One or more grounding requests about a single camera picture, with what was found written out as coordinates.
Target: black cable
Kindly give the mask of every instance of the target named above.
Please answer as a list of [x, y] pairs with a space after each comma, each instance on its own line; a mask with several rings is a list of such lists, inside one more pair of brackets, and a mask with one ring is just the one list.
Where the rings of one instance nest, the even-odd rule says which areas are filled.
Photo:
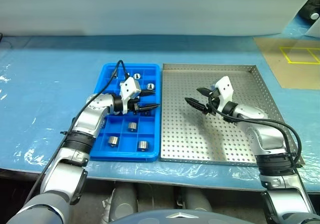
[[283, 135], [285, 147], [287, 148], [288, 152], [291, 153], [288, 137], [287, 137], [285, 131], [282, 128], [278, 127], [277, 125], [274, 125], [271, 123], [264, 123], [264, 122], [255, 121], [255, 119], [243, 119], [243, 118], [237, 118], [237, 117], [233, 117], [233, 116], [224, 114], [215, 108], [215, 106], [210, 98], [209, 98], [209, 106], [214, 112], [220, 114], [221, 116], [223, 116], [225, 118], [232, 119], [237, 122], [247, 122], [247, 123], [253, 123], [253, 124], [260, 124], [260, 125], [265, 125], [265, 126], [269, 126], [269, 127], [273, 127], [273, 128], [278, 129]]
[[[290, 125], [284, 123], [284, 122], [277, 121], [277, 120], [273, 120], [273, 119], [243, 119], [243, 118], [233, 117], [233, 116], [230, 116], [230, 115], [227, 115], [227, 114], [224, 114], [224, 113], [218, 111], [218, 110], [216, 109], [216, 107], [214, 106], [213, 102], [212, 102], [213, 100], [212, 100], [211, 98], [209, 98], [208, 100], [209, 100], [209, 106], [210, 106], [210, 108], [211, 108], [214, 112], [220, 114], [221, 116], [223, 116], [223, 117], [225, 117], [225, 118], [233, 119], [234, 121], [237, 121], [237, 122], [248, 122], [248, 123], [254, 123], [254, 124], [260, 124], [260, 125], [265, 125], [265, 126], [273, 127], [273, 128], [278, 129], [278, 130], [282, 133], [283, 138], [284, 138], [285, 147], [286, 147], [286, 149], [287, 149], [287, 152], [290, 154], [288, 158], [289, 158], [289, 160], [290, 160], [290, 162], [291, 162], [292, 168], [293, 168], [294, 172], [297, 174], [297, 176], [298, 176], [298, 178], [299, 178], [301, 187], [302, 187], [302, 189], [303, 189], [303, 191], [304, 191], [304, 193], [305, 193], [305, 195], [306, 195], [307, 200], [309, 201], [311, 210], [313, 211], [313, 213], [316, 214], [316, 211], [315, 211], [315, 209], [314, 209], [314, 207], [313, 207], [313, 205], [312, 205], [312, 202], [311, 202], [311, 200], [310, 200], [310, 197], [309, 197], [309, 195], [308, 195], [308, 192], [307, 192], [307, 190], [306, 190], [306, 188], [305, 188], [305, 185], [304, 185], [304, 183], [303, 183], [303, 181], [302, 181], [302, 179], [301, 179], [301, 176], [300, 176], [300, 174], [299, 174], [299, 172], [298, 172], [298, 170], [297, 170], [297, 167], [296, 167], [296, 163], [297, 163], [298, 159], [299, 159], [300, 156], [301, 156], [302, 145], [301, 145], [300, 137], [299, 137], [299, 135], [297, 134], [297, 132], [294, 130], [294, 128], [291, 127]], [[271, 124], [271, 123], [266, 123], [265, 121], [281, 124], [281, 125], [289, 128], [289, 129], [293, 132], [293, 134], [295, 135], [295, 137], [296, 137], [296, 139], [297, 139], [297, 142], [298, 142], [298, 154], [297, 154], [295, 160], [292, 158], [291, 149], [290, 149], [289, 140], [288, 140], [288, 136], [287, 136], [287, 134], [285, 133], [285, 131], [284, 131], [282, 128], [278, 127], [278, 126], [273, 125], [273, 124]]]
[[285, 122], [281, 122], [281, 121], [274, 120], [274, 119], [250, 119], [250, 120], [278, 123], [280, 125], [287, 127], [288, 129], [290, 129], [296, 138], [297, 148], [298, 148], [297, 153], [296, 153], [296, 157], [294, 159], [294, 163], [297, 163], [299, 161], [299, 158], [301, 157], [301, 152], [302, 152], [302, 144], [301, 144], [301, 139], [300, 139], [298, 133], [296, 132], [296, 130], [292, 126], [290, 126], [289, 124], [287, 124]]
[[127, 79], [129, 77], [126, 68], [125, 68], [125, 64], [122, 60], [119, 60], [114, 68], [114, 71], [111, 74], [111, 77], [109, 79], [109, 81], [107, 82], [107, 84], [99, 91], [99, 93], [97, 93], [95, 96], [93, 96], [83, 107], [82, 109], [78, 112], [78, 114], [76, 115], [76, 117], [73, 119], [67, 133], [65, 134], [65, 136], [63, 137], [63, 139], [61, 140], [59, 146], [57, 147], [57, 149], [55, 150], [55, 152], [53, 153], [53, 155], [51, 156], [50, 160], [48, 161], [48, 163], [46, 164], [46, 166], [44, 167], [44, 169], [42, 170], [42, 172], [40, 173], [40, 175], [38, 176], [37, 180], [35, 181], [34, 185], [32, 186], [27, 198], [25, 199], [24, 205], [30, 200], [32, 194], [34, 193], [35, 189], [37, 188], [39, 182], [41, 181], [42, 177], [44, 176], [45, 172], [47, 171], [47, 169], [49, 168], [50, 164], [52, 163], [52, 161], [56, 158], [60, 148], [62, 147], [62, 145], [64, 144], [68, 134], [70, 134], [71, 130], [73, 129], [76, 121], [78, 120], [79, 116], [81, 115], [81, 113], [85, 110], [85, 108], [87, 108], [89, 106], [89, 104], [95, 100], [100, 94], [102, 94], [103, 91], [105, 91], [106, 88], [108, 88], [108, 86], [110, 85], [114, 75], [116, 74], [118, 67], [120, 65], [120, 63], [122, 64], [123, 70], [124, 70], [124, 78]]

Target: cardboard sheet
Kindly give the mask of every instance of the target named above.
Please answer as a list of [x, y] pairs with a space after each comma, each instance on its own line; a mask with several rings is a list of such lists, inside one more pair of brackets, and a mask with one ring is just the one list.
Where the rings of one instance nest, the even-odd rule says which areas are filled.
[[320, 89], [320, 41], [254, 40], [282, 88]]

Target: gray cylinder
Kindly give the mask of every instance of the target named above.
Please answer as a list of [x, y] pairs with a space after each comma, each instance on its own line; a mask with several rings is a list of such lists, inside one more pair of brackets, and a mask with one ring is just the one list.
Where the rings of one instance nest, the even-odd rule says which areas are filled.
[[115, 221], [138, 212], [137, 192], [132, 183], [117, 183], [113, 193], [109, 220]]
[[212, 207], [201, 189], [185, 188], [182, 198], [185, 209], [212, 212]]

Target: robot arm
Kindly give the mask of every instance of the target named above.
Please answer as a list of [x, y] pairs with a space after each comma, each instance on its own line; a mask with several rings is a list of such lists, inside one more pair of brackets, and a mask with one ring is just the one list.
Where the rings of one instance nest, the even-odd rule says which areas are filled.
[[141, 90], [139, 83], [128, 77], [120, 87], [120, 96], [100, 94], [94, 100], [95, 94], [88, 97], [87, 103], [90, 103], [81, 112], [72, 130], [63, 132], [65, 141], [41, 184], [40, 194], [28, 201], [8, 224], [68, 223], [70, 205], [75, 205], [81, 198], [88, 175], [85, 167], [105, 116], [157, 108], [157, 104], [138, 105], [138, 95], [151, 94], [154, 92]]
[[204, 114], [220, 114], [227, 122], [234, 122], [248, 137], [260, 171], [260, 181], [266, 191], [262, 193], [268, 224], [307, 224], [320, 221], [298, 172], [290, 161], [284, 136], [273, 127], [245, 120], [267, 119], [261, 109], [232, 102], [233, 88], [229, 77], [220, 79], [213, 90], [197, 89], [208, 97], [204, 106], [193, 98], [185, 98], [192, 107]]

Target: metal cylinder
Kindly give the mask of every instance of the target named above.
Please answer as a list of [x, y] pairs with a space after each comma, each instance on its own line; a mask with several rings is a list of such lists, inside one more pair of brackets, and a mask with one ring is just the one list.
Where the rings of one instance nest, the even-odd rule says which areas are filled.
[[130, 132], [136, 132], [136, 131], [137, 131], [137, 123], [135, 123], [135, 122], [130, 122], [130, 123], [128, 124], [128, 130], [129, 130]]
[[310, 14], [310, 19], [316, 20], [318, 18], [319, 18], [319, 14], [317, 12]]
[[155, 89], [155, 85], [153, 84], [153, 83], [148, 83], [147, 85], [146, 85], [147, 87], [147, 90], [154, 90]]
[[134, 79], [140, 79], [140, 78], [141, 78], [141, 74], [135, 73], [135, 74], [133, 75], [133, 78], [134, 78]]
[[148, 149], [149, 143], [147, 141], [139, 141], [138, 143], [138, 150], [144, 152]]
[[183, 190], [183, 202], [185, 209], [212, 212], [208, 199], [200, 189], [185, 188]]
[[109, 137], [109, 140], [108, 140], [108, 143], [109, 143], [112, 147], [118, 146], [119, 138], [118, 138], [118, 137], [115, 137], [115, 136], [110, 136], [110, 137]]

